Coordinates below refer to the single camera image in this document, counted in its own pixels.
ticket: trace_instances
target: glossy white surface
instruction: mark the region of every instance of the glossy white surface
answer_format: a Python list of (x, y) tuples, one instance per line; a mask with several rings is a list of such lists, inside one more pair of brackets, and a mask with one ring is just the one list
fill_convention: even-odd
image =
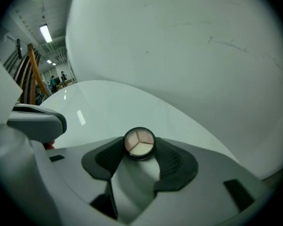
[(67, 131), (56, 139), (55, 148), (124, 136), (134, 127), (146, 127), (157, 137), (206, 148), (237, 161), (192, 118), (161, 99), (122, 83), (76, 83), (59, 90), (41, 106), (63, 114), (67, 120)]
[[(213, 150), (237, 161), (211, 133), (186, 114), (137, 88), (111, 81), (84, 81), (61, 89), (41, 106), (63, 114), (67, 131), (55, 148), (124, 136), (146, 127), (155, 136)], [(118, 221), (130, 224), (154, 199), (159, 166), (154, 157), (133, 161), (124, 157), (112, 182)]]

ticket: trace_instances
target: white curved panel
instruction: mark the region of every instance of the white curved panel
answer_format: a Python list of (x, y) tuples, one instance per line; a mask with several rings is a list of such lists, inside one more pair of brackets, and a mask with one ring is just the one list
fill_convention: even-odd
[(237, 159), (205, 128), (161, 99), (111, 81), (84, 81), (61, 89), (41, 106), (63, 114), (67, 131), (55, 148), (121, 137), (134, 127)]
[(78, 81), (163, 99), (260, 178), (283, 166), (283, 30), (264, 0), (73, 0), (66, 44)]

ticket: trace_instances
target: ceiling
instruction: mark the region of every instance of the ceiling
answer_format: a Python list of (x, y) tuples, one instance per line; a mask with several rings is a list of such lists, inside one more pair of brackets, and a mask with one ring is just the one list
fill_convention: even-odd
[[(46, 62), (48, 59), (57, 65), (67, 62), (65, 32), (70, 4), (71, 0), (14, 0), (11, 4), (39, 45), (39, 50), (42, 50), (40, 72), (53, 67)], [(53, 40), (51, 43), (46, 43), (40, 32), (39, 27), (42, 24), (48, 25)]]

